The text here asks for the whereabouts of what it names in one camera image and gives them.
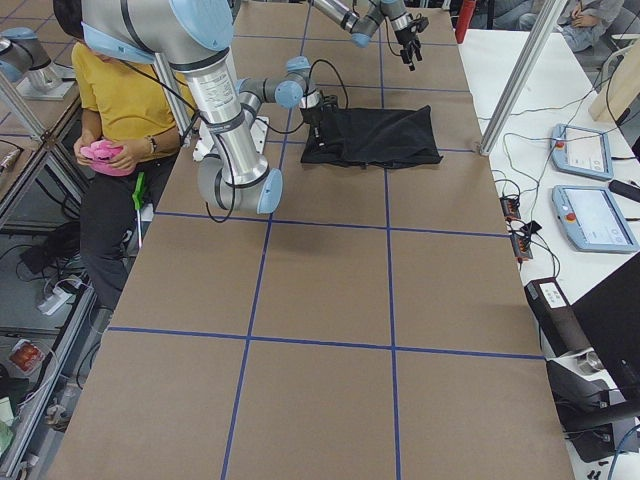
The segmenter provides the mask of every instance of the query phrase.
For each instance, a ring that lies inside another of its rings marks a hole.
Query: black cloth
[[[302,163],[397,169],[442,160],[429,105],[419,110],[325,109],[320,131],[324,146],[310,128]]]

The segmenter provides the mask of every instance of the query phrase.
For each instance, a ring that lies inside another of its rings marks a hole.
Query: label
[[[234,99],[233,84],[225,70],[217,72],[213,77],[208,77],[198,86],[203,100],[209,107],[221,108]]]
[[[542,295],[546,298],[547,303],[551,308],[560,308],[566,307],[567,303],[562,298],[560,291],[555,283],[541,283],[540,290],[542,291]]]

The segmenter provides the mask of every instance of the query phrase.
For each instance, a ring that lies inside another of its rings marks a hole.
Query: black pants
[[[115,309],[127,281],[122,262],[122,239],[134,224],[132,194],[138,173],[145,172],[146,200],[156,207],[167,184],[176,155],[143,162],[126,177],[96,173],[80,206],[80,256],[98,300]]]

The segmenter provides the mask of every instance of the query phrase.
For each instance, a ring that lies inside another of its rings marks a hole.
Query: pink object
[[[94,171],[111,175],[112,177],[124,177],[135,169],[135,167],[127,169],[114,168],[110,165],[111,159],[121,151],[122,147],[112,147],[109,140],[98,140],[93,142],[89,147],[80,148],[82,155],[93,160],[93,162],[91,162],[91,168]]]

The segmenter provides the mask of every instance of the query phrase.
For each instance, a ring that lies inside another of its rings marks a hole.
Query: screen
[[[573,311],[622,395],[640,398],[640,254],[575,302]]]
[[[631,245],[605,192],[574,188],[565,192],[587,243]]]
[[[596,132],[567,127],[567,163],[572,167],[604,172],[602,135]]]

